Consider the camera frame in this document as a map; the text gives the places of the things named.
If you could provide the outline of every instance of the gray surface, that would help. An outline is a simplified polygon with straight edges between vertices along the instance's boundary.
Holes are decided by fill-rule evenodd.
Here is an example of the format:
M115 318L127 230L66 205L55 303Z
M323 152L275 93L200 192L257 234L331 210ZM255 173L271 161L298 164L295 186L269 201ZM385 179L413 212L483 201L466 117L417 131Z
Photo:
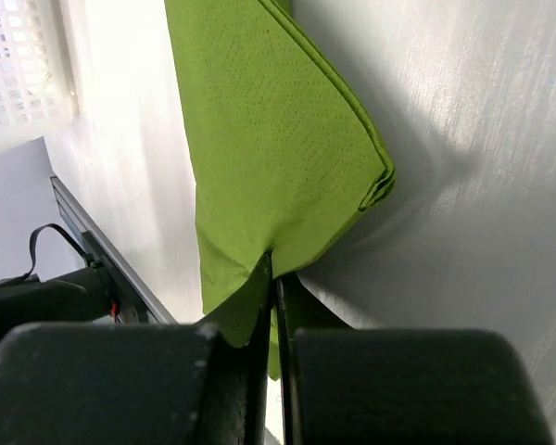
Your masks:
M43 140L0 153L0 279L31 267L29 236L40 225L60 223ZM41 233L36 272L42 280L78 269L76 253L53 231Z
M89 231L95 237L96 242L108 254L109 258L118 267L128 282L133 286L134 290L140 296L142 301L148 307L148 318L151 323L171 324L175 320L165 309L162 303L146 286L144 281L140 279L138 274L130 267L130 264L121 256L118 250L111 244L105 234L91 219L91 217L82 208L79 202L72 196L70 191L58 178L52 178L52 186L56 193L57 203L64 210L64 214L70 218L71 227L78 232Z
M294 5L398 167L307 285L358 325L501 332L556 431L556 0Z

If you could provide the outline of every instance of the white surface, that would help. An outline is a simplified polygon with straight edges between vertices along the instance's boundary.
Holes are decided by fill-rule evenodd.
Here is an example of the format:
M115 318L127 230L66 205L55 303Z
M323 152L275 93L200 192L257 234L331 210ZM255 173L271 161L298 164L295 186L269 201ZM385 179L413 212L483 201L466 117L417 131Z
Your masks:
M501 332L556 431L556 0L296 0L295 15L398 167L305 277L354 324Z
M556 431L556 0L294 3L398 167L307 282L353 324L501 332ZM54 169L192 321L194 180L162 1L64 5L82 119L48 139Z
M0 0L0 151L69 125L73 98L52 0Z
M195 182L163 2L62 10L81 117L45 138L54 171L171 315L193 322Z
M63 224L49 177L43 140L0 154L0 280L31 267L29 236L47 223ZM78 254L56 232L45 230L37 242L35 271L47 280L78 269Z

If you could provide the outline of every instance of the white plastic basket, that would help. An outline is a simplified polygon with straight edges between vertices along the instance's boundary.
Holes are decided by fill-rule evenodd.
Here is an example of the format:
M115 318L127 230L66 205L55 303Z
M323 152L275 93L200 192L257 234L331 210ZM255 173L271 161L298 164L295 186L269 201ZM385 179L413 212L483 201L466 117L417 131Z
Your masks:
M0 151L73 118L76 101L55 6L52 0L0 0Z

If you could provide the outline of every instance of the black cable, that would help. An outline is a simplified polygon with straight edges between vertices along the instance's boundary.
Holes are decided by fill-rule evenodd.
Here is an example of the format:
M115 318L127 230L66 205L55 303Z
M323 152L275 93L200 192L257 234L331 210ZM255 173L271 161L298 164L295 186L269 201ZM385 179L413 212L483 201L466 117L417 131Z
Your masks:
M3 282L0 284L0 286L17 286L20 285L22 283L24 283L33 273L33 270L35 269L35 265L37 264L37 254L36 254L36 248L37 248L37 238L39 237L39 234L46 228L50 228L50 229L54 229L56 232L58 232L67 242L68 244L71 245L71 247L76 250L76 253L78 253L82 259L84 260L84 263L87 266L90 266L91 263L93 262L93 257L86 253L82 247L74 240L74 238L72 238L68 232L66 232L62 227L60 227L57 224L54 223L50 223L50 224L46 224L46 225L42 225L41 227L36 228L35 230L32 231L31 233L31 237L29 238L29 253L31 254L31 268L28 272L26 272L25 274L18 276L16 278L12 278L6 282Z

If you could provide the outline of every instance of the green napkin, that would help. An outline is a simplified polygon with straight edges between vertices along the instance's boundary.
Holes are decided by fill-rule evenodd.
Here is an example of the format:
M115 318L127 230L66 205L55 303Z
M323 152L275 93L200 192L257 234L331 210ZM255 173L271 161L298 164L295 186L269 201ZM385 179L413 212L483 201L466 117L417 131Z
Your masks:
M272 253L317 260L394 183L379 134L288 0L166 0L196 177L204 312ZM272 335L271 375L277 376Z

